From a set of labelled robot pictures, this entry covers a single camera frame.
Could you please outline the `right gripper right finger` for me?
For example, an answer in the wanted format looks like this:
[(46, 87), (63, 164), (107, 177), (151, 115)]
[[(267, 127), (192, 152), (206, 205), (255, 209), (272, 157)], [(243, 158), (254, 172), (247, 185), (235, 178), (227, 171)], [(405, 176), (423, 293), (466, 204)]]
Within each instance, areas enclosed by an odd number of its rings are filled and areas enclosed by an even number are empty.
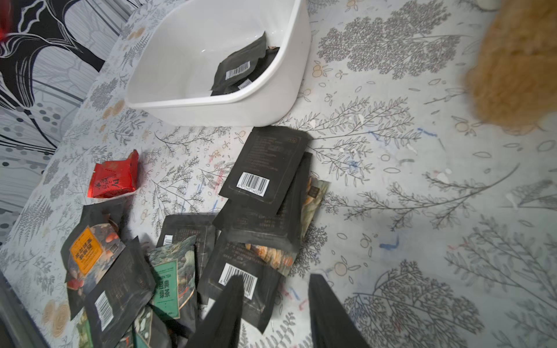
[(310, 275), (308, 299), (314, 347), (368, 347), (322, 275)]

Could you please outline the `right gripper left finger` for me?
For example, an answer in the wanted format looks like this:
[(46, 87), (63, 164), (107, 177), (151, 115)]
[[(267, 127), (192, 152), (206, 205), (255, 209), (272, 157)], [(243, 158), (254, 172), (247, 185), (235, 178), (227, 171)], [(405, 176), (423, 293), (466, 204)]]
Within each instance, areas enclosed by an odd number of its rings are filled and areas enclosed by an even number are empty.
[(234, 275), (211, 307), (185, 348), (238, 347), (243, 312), (244, 283)]

